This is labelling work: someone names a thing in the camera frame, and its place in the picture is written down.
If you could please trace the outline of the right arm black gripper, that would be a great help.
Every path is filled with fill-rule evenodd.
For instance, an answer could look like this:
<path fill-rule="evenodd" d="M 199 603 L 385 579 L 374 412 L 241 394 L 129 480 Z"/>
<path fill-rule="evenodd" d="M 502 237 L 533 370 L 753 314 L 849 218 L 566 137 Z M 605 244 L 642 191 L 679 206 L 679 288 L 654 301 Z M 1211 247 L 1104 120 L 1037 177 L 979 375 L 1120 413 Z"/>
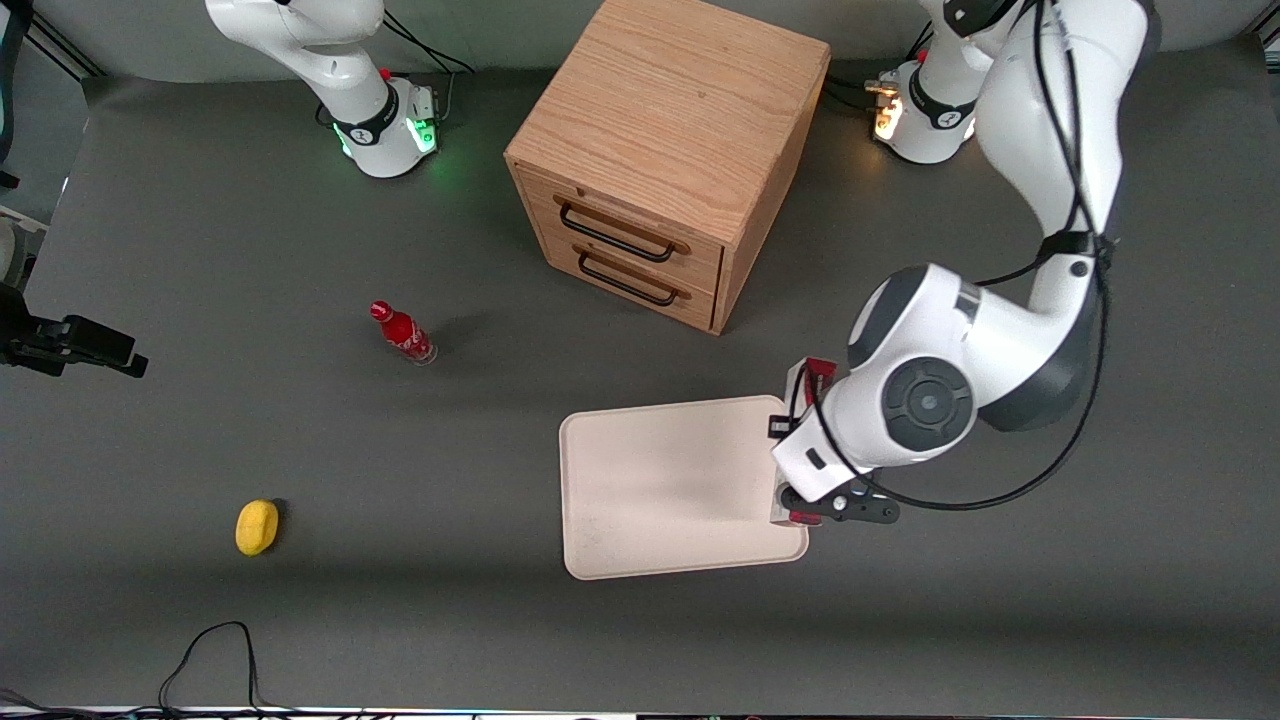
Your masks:
<path fill-rule="evenodd" d="M 63 319 L 63 348 L 42 333 L 42 320 L 26 306 L 23 293 L 1 286 L 1 364 L 50 377 L 64 373 L 64 363 L 105 366 L 132 378 L 142 378 L 148 359 L 134 351 L 134 337 L 84 316 Z"/>

